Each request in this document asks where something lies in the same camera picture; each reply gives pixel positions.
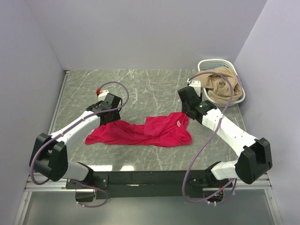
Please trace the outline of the red t-shirt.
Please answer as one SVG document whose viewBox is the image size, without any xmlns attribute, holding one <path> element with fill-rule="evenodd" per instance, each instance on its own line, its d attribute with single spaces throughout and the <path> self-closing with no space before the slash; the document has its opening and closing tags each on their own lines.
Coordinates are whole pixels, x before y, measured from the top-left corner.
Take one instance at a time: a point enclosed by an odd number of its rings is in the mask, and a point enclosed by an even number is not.
<svg viewBox="0 0 300 225">
<path fill-rule="evenodd" d="M 131 124 L 123 120 L 96 128 L 85 139 L 86 145 L 144 145 L 157 147 L 187 146 L 192 136 L 187 131 L 189 119 L 182 112 L 167 116 L 149 116 L 144 124 Z"/>
</svg>

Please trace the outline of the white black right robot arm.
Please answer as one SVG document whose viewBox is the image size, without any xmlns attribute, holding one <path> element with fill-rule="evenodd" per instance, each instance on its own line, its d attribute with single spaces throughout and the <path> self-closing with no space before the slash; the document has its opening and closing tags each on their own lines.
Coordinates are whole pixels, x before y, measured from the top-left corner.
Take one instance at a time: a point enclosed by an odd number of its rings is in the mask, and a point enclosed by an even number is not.
<svg viewBox="0 0 300 225">
<path fill-rule="evenodd" d="M 234 161 L 211 165 L 206 175 L 206 183 L 209 186 L 216 187 L 224 179 L 240 179 L 246 184 L 252 184 L 272 168 L 271 147 L 267 139 L 258 139 L 243 131 L 210 101 L 202 101 L 193 87 L 180 89 L 178 95 L 182 103 L 182 112 L 212 130 L 238 157 Z"/>
</svg>

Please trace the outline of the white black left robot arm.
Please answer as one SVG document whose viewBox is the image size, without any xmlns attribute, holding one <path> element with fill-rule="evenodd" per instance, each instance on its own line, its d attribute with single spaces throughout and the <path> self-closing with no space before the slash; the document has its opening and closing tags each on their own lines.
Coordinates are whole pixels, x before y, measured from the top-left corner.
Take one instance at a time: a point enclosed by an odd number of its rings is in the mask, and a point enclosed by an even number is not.
<svg viewBox="0 0 300 225">
<path fill-rule="evenodd" d="M 94 182 L 93 170 L 68 160 L 67 150 L 90 131 L 120 119 L 122 99 L 107 93 L 99 102 L 90 105 L 76 120 L 50 135 L 41 133 L 35 140 L 30 158 L 31 180 L 42 185 L 62 178 L 77 180 L 82 188 Z"/>
</svg>

